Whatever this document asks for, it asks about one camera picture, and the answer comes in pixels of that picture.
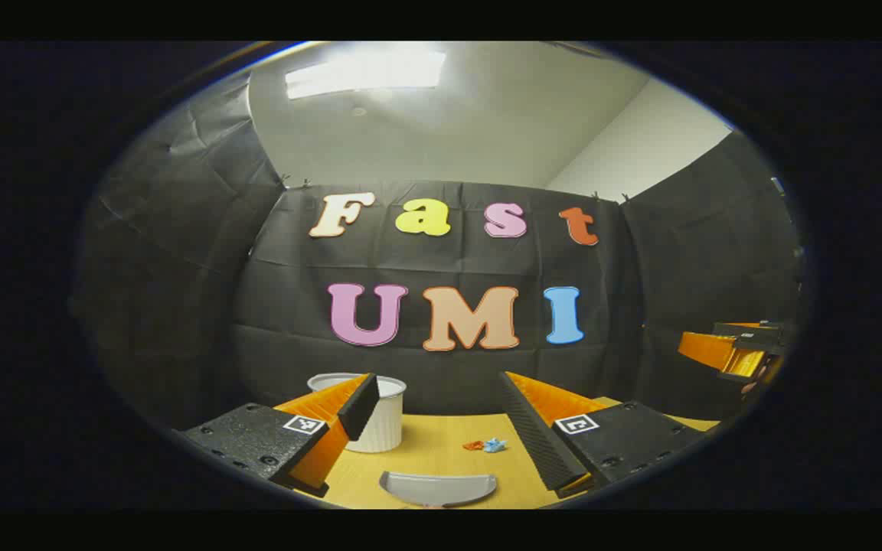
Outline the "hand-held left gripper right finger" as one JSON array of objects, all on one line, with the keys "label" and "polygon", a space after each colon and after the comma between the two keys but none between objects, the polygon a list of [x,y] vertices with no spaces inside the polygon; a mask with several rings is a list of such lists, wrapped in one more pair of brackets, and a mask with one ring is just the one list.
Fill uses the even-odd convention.
[{"label": "hand-held left gripper right finger", "polygon": [[643,478],[704,438],[636,401],[606,406],[521,374],[499,379],[505,414],[546,488],[560,498]]}]

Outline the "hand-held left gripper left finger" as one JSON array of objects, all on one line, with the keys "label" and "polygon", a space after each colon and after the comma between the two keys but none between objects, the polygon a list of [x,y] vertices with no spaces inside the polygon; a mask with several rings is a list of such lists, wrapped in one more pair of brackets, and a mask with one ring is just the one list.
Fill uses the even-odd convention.
[{"label": "hand-held left gripper left finger", "polygon": [[380,398],[377,376],[365,373],[277,406],[243,404],[181,435],[218,463],[322,497]]}]

